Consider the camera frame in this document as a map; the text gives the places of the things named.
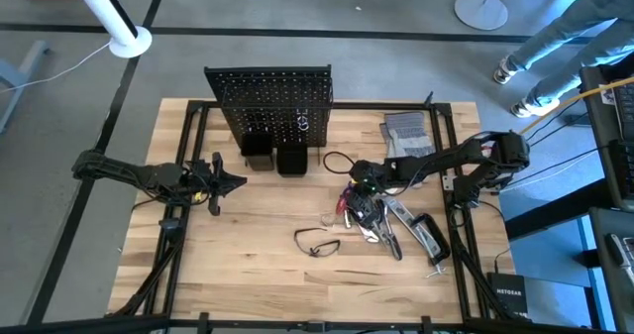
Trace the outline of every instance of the jeans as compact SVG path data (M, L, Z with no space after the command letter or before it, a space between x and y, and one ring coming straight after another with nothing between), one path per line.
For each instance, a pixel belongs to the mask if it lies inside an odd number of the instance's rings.
M612 19L616 21L594 37L564 67L537 83L525 102L537 107L545 106L579 86L579 72L583 66L613 63L634 51L634 0L576 0L561 17L511 54L507 67L510 70L526 70L562 44Z

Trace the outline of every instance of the gray floor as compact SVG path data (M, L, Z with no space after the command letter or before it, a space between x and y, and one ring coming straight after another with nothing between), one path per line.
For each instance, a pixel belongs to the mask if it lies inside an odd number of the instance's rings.
M121 0L141 23L151 0ZM453 15L454 0L163 0L156 26L288 28L426 33L479 33ZM572 0L503 0L510 13L493 34L531 35ZM0 0L0 23L96 25L78 0ZM75 64L107 42L105 35L0 32L0 56L18 62L32 41L51 43L37 78ZM160 100L211 95L204 66L333 66L336 99L422 100L477 103L486 130L519 130L528 121L506 112L551 68L579 47L564 47L505 86L490 80L512 44L403 42L346 39L155 36L141 58L107 155L132 163L145 160ZM30 88L8 131L0 136L0 325L19 322L50 255L76 182L70 167L99 134L126 62L103 52L58 80ZM0 106L4 98L0 96ZM568 128L537 146L535 171L594 147L588 129ZM507 216L518 213L514 198L551 200L602 176L590 157L570 171L503 195ZM135 191L97 182L47 320L103 314L123 245ZM518 272L528 277L587 284L587 275L552 264L577 249L578 229L550 233L550 242L514 244ZM531 244L550 245L535 257Z

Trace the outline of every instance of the sneaker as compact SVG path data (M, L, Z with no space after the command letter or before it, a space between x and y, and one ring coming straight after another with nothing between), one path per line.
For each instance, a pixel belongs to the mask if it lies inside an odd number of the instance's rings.
M515 75L517 73L516 70L509 70L507 63L508 63L508 56L505 56L499 62L499 66L497 67L497 69L493 73L493 80L495 80L495 82L497 82L499 84L502 84L502 85L507 83L508 80L510 80L511 77L513 77L513 75Z
M559 106L559 100L555 99L546 106L533 106L526 103L526 99L516 103L511 107L511 113L517 117L525 118L530 116L544 116Z

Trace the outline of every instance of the glasses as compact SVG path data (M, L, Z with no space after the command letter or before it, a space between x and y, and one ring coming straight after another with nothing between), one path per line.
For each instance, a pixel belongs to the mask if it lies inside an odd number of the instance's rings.
M315 231L315 230L328 231L322 228L308 228L308 229L295 230L295 234L293 235L293 240L295 240L295 244L297 245L299 250L301 250L301 252L303 252L304 254L310 257L320 258L320 257L328 257L330 255L333 255L337 251L339 251L339 247L341 246L341 240L329 241L329 242L317 245L315 247L308 248L308 250L305 250L301 246L301 244L299 244L298 235L301 233L305 233L308 231Z

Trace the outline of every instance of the wooden table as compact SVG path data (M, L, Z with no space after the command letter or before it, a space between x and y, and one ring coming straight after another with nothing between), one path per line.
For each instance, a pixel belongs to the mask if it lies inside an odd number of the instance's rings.
M162 101L148 164L174 161L187 101ZM474 103L454 102L452 108L458 142L479 132ZM321 155L340 151L353 160L382 162L386 147L378 124L383 122L383 115L379 111L333 110L328 146ZM425 120L426 130L431 133L428 115ZM212 217L206 206L192 209L173 318L196 319L200 312L207 311L213 319L228 320L417 323L422 315L429 315L435 323L462 322L452 260L443 262L445 275L426 278L434 272L426 253L395 218L391 223L404 254L400 262L381 244L364 241L356 227L347 230L341 225L303 238L307 244L340 239L337 255L315 259L297 249L293 232L320 226L321 216L334 211L349 180L346 175L332 174L318 166L316 149L309 150L309 169L304 177L254 172L245 167L222 112L213 109L207 122L201 158L209 161L213 152L220 152L225 170L246 176L249 182L220 200L219 217ZM448 145L446 130L441 127L443 142ZM350 167L338 157L329 158L328 163L337 169ZM137 200L145 199L140 193ZM399 199L414 214L432 214L448 238L437 174ZM483 194L481 199L498 204L489 195ZM109 310L121 307L150 272L163 209L162 204L150 203L133 212ZM486 273L492 271L495 255L508 248L504 223L488 206L475 209L473 220ZM510 254L501 256L498 262L502 272L513 273ZM475 285L465 272L472 314L477 316ZM162 297L159 291L157 310Z

